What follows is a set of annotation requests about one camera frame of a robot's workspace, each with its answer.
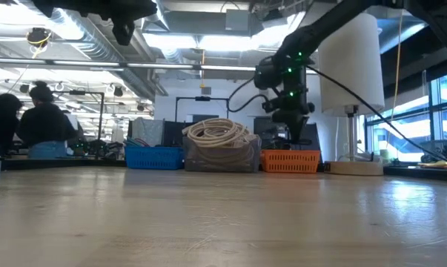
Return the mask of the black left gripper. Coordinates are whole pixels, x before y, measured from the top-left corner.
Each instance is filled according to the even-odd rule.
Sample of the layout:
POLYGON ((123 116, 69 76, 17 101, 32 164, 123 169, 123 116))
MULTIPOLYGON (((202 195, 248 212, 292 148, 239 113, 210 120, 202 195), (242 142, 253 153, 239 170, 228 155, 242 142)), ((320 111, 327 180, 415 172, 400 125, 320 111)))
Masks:
MULTIPOLYGON (((32 3, 46 17, 51 17, 56 8, 76 11, 81 16, 88 15, 75 0, 32 0, 32 3)), ((155 15, 156 12, 157 5, 151 0, 97 0, 90 2, 89 10, 89 13, 99 14, 104 20, 113 19, 112 32, 119 45, 130 44, 134 20, 155 15)))

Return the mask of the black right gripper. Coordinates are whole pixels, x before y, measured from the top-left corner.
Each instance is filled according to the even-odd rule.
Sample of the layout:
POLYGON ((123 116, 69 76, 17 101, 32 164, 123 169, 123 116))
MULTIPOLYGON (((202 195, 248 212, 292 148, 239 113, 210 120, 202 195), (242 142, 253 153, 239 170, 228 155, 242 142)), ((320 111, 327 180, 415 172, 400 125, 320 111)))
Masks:
POLYGON ((282 122, 286 124, 291 144, 299 144, 301 133, 309 116, 298 112, 314 112, 315 106, 308 102, 306 86, 306 65, 310 59, 286 59, 282 65, 282 122))

